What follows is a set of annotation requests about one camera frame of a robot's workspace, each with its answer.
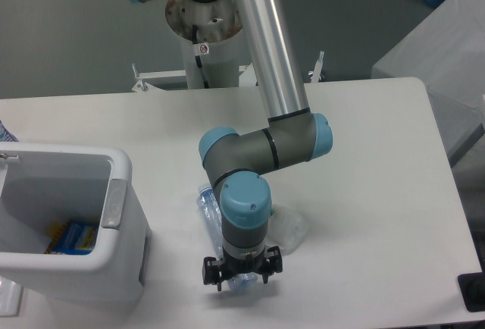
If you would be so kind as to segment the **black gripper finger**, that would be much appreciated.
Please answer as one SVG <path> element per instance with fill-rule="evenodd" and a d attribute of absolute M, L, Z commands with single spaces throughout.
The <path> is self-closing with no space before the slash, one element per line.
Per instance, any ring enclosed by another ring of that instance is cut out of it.
<path fill-rule="evenodd" d="M 279 246 L 267 247 L 264 251 L 264 261 L 261 263 L 261 276 L 266 284 L 269 277 L 283 271 L 283 256 Z"/>
<path fill-rule="evenodd" d="M 213 285 L 221 291 L 222 283 L 227 279 L 227 266 L 224 259 L 205 257 L 202 265 L 202 279 L 204 285 Z"/>

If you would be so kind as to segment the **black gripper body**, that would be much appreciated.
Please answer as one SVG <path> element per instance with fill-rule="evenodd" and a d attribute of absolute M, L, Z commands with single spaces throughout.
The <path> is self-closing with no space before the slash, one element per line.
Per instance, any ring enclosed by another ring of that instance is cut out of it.
<path fill-rule="evenodd" d="M 233 280 L 242 275 L 257 274 L 263 280 L 270 277 L 270 259 L 265 251 L 259 254 L 245 252 L 241 257 L 232 256 L 226 250 L 223 251 L 223 264 L 221 277 L 224 280 Z"/>

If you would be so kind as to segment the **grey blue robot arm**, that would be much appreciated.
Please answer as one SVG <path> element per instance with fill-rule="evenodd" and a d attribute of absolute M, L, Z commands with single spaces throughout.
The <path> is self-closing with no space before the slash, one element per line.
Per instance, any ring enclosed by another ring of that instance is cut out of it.
<path fill-rule="evenodd" d="M 151 0 L 134 0 L 149 2 Z M 192 34 L 200 29 L 202 5 L 190 0 L 184 12 Z M 244 135 L 229 127 L 206 132 L 199 142 L 202 167 L 221 211 L 222 256 L 203 261 L 202 279 L 220 286 L 239 274 L 264 280 L 283 269 L 279 247 L 264 243 L 271 216 L 267 173 L 326 155 L 333 146 L 327 119 L 311 111 L 279 0 L 235 0 L 247 32 L 268 126 Z"/>

